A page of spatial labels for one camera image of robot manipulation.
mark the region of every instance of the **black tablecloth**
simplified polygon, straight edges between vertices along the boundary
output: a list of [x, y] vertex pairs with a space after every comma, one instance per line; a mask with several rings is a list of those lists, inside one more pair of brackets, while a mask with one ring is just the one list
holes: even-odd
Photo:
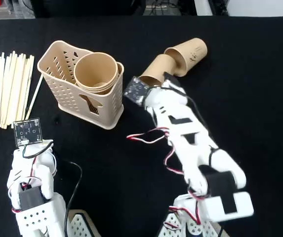
[[[255, 214], [222, 223], [231, 236], [283, 236], [283, 18], [98, 17], [0, 21], [0, 54], [15, 50], [36, 61], [55, 40], [113, 55], [125, 66], [124, 85], [168, 46], [199, 37], [207, 57], [185, 77], [220, 147], [247, 176]], [[34, 67], [33, 92], [39, 72]], [[154, 236], [167, 207], [186, 192], [183, 177], [162, 163], [169, 147], [132, 142], [126, 135], [153, 127], [146, 112], [124, 100], [118, 125], [103, 130], [58, 109], [41, 85], [31, 117], [53, 139], [60, 165], [55, 190], [69, 200], [77, 170], [83, 181], [72, 208], [86, 210], [103, 237]], [[0, 129], [0, 237], [19, 236], [6, 195], [15, 149], [11, 129]]]

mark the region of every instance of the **white robotic arm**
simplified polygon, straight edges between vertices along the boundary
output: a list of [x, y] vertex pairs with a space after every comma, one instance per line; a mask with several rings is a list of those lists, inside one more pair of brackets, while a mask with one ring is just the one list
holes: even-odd
[[[182, 163], [184, 179], [187, 184], [203, 196], [208, 185], [198, 167], [209, 165], [219, 172], [230, 171], [238, 189], [246, 184], [246, 177], [237, 163], [209, 137], [208, 130], [186, 105], [187, 98], [176, 93], [173, 88], [185, 93], [171, 81], [166, 80], [162, 87], [153, 88], [145, 99], [145, 109], [156, 118], [157, 127], [169, 128], [168, 144], [173, 146]], [[186, 136], [192, 136], [192, 142]]]
[[[164, 75], [167, 79], [158, 87], [148, 87], [138, 78], [133, 78], [124, 95], [144, 106], [157, 128], [164, 128], [168, 144], [182, 164], [180, 173], [195, 192], [179, 196], [174, 208], [179, 208], [180, 214], [187, 218], [190, 218], [188, 213], [180, 208], [213, 222], [252, 215], [249, 194], [237, 192], [246, 185], [244, 172], [210, 138], [208, 129], [187, 106], [189, 97], [176, 78], [167, 73]], [[200, 171], [200, 165], [209, 165], [218, 173], [207, 177]]]

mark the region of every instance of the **red wire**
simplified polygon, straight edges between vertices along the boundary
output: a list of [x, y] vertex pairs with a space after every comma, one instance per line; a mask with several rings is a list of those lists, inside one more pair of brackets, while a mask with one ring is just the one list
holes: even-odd
[[178, 227], [178, 226], [176, 226], [176, 225], [174, 225], [174, 224], [171, 224], [171, 223], [169, 223], [169, 222], [166, 222], [166, 221], [163, 222], [163, 224], [168, 225], [168, 226], [171, 226], [171, 227], [175, 228], [176, 230], [179, 230], [179, 229], [180, 229], [180, 227]]
[[200, 219], [200, 216], [199, 216], [199, 202], [198, 201], [196, 201], [195, 215], [196, 215], [196, 219], [197, 219], [197, 224], [200, 225], [201, 219]]
[[197, 196], [197, 195], [195, 195], [193, 192], [191, 192], [190, 190], [188, 190], [188, 193], [190, 194], [190, 195], [192, 195], [192, 197], [193, 198], [195, 198], [196, 200], [204, 200], [207, 196]]
[[169, 171], [172, 171], [173, 173], [176, 173], [176, 174], [181, 174], [181, 175], [184, 175], [184, 172], [182, 170], [177, 170], [177, 169], [174, 169], [174, 168], [171, 168], [167, 165], [167, 161], [172, 157], [173, 153], [175, 152], [175, 149], [174, 147], [172, 147], [172, 150], [166, 155], [166, 157], [164, 158], [163, 160], [163, 164], [165, 165], [165, 167], [169, 170]]
[[174, 210], [174, 211], [185, 211], [193, 219], [193, 221], [195, 221], [198, 225], [201, 224], [201, 220], [200, 220], [199, 216], [197, 215], [198, 214], [198, 208], [196, 208], [197, 211], [195, 211], [195, 214], [196, 214], [197, 217], [194, 217], [188, 209], [183, 208], [183, 207], [170, 206], [169, 209]]
[[21, 212], [21, 210], [16, 210], [16, 209], [14, 209], [14, 207], [12, 207], [12, 212], [16, 214], [16, 213]]

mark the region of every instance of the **paper cup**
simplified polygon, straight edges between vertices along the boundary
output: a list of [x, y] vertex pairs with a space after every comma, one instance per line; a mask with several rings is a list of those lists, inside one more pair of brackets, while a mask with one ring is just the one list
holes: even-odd
[[207, 55], [207, 46], [199, 38], [194, 38], [177, 46], [167, 48], [164, 53], [176, 61], [174, 74], [183, 77]]
[[74, 67], [78, 86], [93, 93], [102, 92], [114, 85], [118, 75], [115, 59], [106, 53], [88, 54], [79, 59]]
[[162, 85], [164, 82], [163, 73], [174, 74], [176, 67], [175, 60], [166, 54], [158, 55], [148, 68], [139, 77], [147, 85]]

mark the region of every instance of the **plastic utensil holder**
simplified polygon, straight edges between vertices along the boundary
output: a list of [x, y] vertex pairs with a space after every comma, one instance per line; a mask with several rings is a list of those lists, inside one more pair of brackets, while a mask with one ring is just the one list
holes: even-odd
[[[104, 129], [112, 129], [123, 113], [124, 67], [117, 62], [119, 77], [110, 92], [105, 95], [87, 92], [76, 84], [74, 66], [81, 57], [90, 53], [92, 52], [89, 50], [76, 48], [58, 40], [51, 44], [39, 60], [37, 68], [43, 74], [61, 110]], [[93, 106], [92, 100], [100, 105]]]

